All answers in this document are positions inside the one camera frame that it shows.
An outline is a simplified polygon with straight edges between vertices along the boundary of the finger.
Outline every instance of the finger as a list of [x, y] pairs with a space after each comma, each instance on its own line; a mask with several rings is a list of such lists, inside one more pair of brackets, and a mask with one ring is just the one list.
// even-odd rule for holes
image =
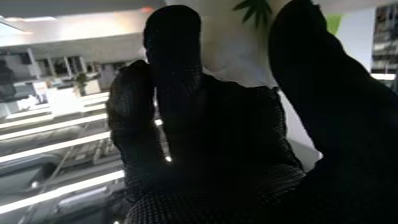
[[202, 116], [198, 33], [200, 18], [187, 7], [170, 6], [152, 13], [143, 31], [143, 46], [168, 132], [191, 129]]
[[116, 76], [106, 103], [111, 139], [127, 164], [163, 161], [154, 127], [154, 87], [148, 65], [136, 61]]

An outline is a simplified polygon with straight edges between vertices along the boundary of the white ceiling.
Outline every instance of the white ceiling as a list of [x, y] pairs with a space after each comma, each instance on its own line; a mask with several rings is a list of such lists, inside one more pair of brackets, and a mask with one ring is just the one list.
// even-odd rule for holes
[[93, 12], [157, 8], [163, 0], [1, 0], [3, 17], [60, 16]]
[[1, 35], [0, 47], [29, 45], [47, 42], [100, 38], [140, 33], [148, 13], [129, 10], [84, 15], [58, 16], [42, 22], [4, 22], [24, 31], [20, 34]]

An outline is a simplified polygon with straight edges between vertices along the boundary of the wall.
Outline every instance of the wall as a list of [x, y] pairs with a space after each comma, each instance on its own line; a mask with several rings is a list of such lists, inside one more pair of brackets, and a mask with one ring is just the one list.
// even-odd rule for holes
[[372, 33], [374, 33], [374, 8], [342, 15], [337, 38], [347, 55], [360, 62], [367, 71], [370, 69]]

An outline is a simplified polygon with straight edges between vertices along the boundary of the ceiling light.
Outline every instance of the ceiling light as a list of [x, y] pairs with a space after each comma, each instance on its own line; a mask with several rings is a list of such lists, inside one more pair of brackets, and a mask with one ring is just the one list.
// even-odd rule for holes
[[100, 97], [100, 98], [95, 98], [95, 99], [83, 100], [83, 105], [90, 105], [90, 104], [100, 103], [106, 100], [108, 100], [108, 97]]
[[17, 17], [6, 17], [6, 18], [4, 18], [4, 21], [6, 21], [6, 22], [19, 22], [19, 21], [22, 21], [22, 18], [17, 18]]
[[106, 96], [108, 96], [108, 92], [97, 93], [93, 95], [83, 96], [81, 100], [88, 100], [88, 99], [100, 98], [100, 97], [106, 97]]
[[171, 158], [170, 156], [164, 156], [164, 161], [170, 163], [171, 162]]
[[159, 125], [163, 125], [163, 121], [161, 120], [156, 120], [154, 121], [154, 124], [159, 126]]
[[104, 104], [99, 104], [95, 106], [90, 106], [90, 107], [83, 108], [81, 112], [84, 113], [84, 112], [90, 112], [90, 111], [95, 111], [95, 110], [100, 110], [100, 109], [104, 109]]
[[33, 118], [28, 118], [24, 120], [19, 120], [19, 121], [13, 121], [13, 122], [6, 122], [6, 123], [0, 124], [0, 129], [13, 127], [13, 126], [19, 126], [22, 124], [29, 124], [29, 123], [40, 122], [40, 121], [49, 121], [49, 120], [52, 120], [52, 115], [33, 117]]
[[106, 114], [99, 114], [95, 116], [79, 118], [79, 119], [76, 119], [72, 121], [67, 121], [67, 122], [61, 122], [61, 123], [56, 123], [56, 124], [51, 124], [47, 126], [42, 126], [38, 128], [31, 128], [28, 130], [17, 131], [13, 133], [8, 133], [4, 135], [0, 135], [0, 140], [4, 140], [4, 139], [10, 139], [10, 138], [15, 138], [15, 137], [20, 137], [20, 136], [29, 135], [29, 134], [35, 134], [38, 132], [51, 131], [51, 130], [54, 130], [58, 128], [63, 128], [63, 127], [68, 127], [72, 125], [77, 125], [77, 124], [88, 123], [92, 121], [102, 120], [102, 119], [106, 119], [106, 117], [108, 117]]
[[44, 109], [38, 109], [38, 110], [31, 110], [31, 111], [26, 111], [26, 112], [20, 112], [20, 113], [13, 113], [6, 116], [6, 119], [13, 119], [13, 118], [19, 118], [19, 117], [26, 117], [26, 116], [31, 116], [35, 114], [42, 114], [42, 113], [47, 113], [51, 111], [49, 108], [44, 108]]
[[[100, 109], [104, 109], [104, 104], [84, 107], [83, 110], [81, 110], [81, 113], [100, 110]], [[54, 118], [52, 115], [44, 115], [40, 117], [33, 117], [33, 118], [28, 118], [28, 119], [13, 121], [13, 122], [6, 122], [6, 123], [0, 124], [0, 129], [13, 127], [13, 126], [22, 125], [22, 124], [40, 122], [40, 121], [49, 121], [49, 120], [52, 120], [52, 118]]]
[[31, 149], [28, 151], [17, 152], [17, 153], [0, 157], [0, 163], [8, 162], [8, 161], [12, 161], [15, 159], [20, 159], [20, 158], [24, 158], [28, 156], [38, 155], [40, 153], [51, 152], [51, 151], [54, 151], [58, 149], [63, 149], [63, 148], [70, 147], [70, 146], [81, 145], [81, 144], [84, 144], [88, 142], [93, 142], [93, 141], [97, 141], [97, 140], [100, 140], [100, 139], [104, 139], [108, 137], [109, 137], [109, 132], [104, 132], [104, 133], [95, 134], [95, 135], [92, 135], [88, 137], [77, 138], [77, 139], [74, 139], [70, 141], [60, 142], [60, 143], [52, 144], [52, 145], [47, 145], [47, 146], [44, 146], [40, 148], [35, 148], [35, 149]]
[[54, 17], [44, 16], [44, 17], [24, 18], [22, 22], [29, 23], [29, 22], [44, 22], [44, 21], [52, 21], [52, 20], [56, 20]]
[[395, 75], [394, 74], [370, 74], [370, 77], [376, 80], [388, 80], [388, 81], [392, 81], [394, 78], [395, 78]]
[[36, 181], [31, 182], [29, 187], [31, 187], [31, 189], [35, 189], [38, 187], [38, 182]]
[[60, 196], [63, 196], [65, 194], [86, 189], [88, 187], [93, 187], [95, 185], [120, 179], [124, 177], [124, 171], [118, 170], [116, 172], [60, 187], [58, 189], [54, 189], [52, 191], [45, 192], [44, 194], [35, 195], [29, 198], [24, 198], [22, 200], [4, 204], [0, 206], [0, 214], [13, 211], [19, 208], [28, 207], [29, 205], [58, 198]]

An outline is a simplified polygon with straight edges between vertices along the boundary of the black glove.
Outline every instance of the black glove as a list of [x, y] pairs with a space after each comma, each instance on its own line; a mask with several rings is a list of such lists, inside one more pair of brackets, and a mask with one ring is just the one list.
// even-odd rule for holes
[[[143, 32], [148, 65], [134, 62], [111, 85], [131, 223], [260, 223], [303, 177], [276, 93], [202, 74], [198, 34], [193, 10], [159, 9]], [[154, 87], [171, 163], [152, 122]]]

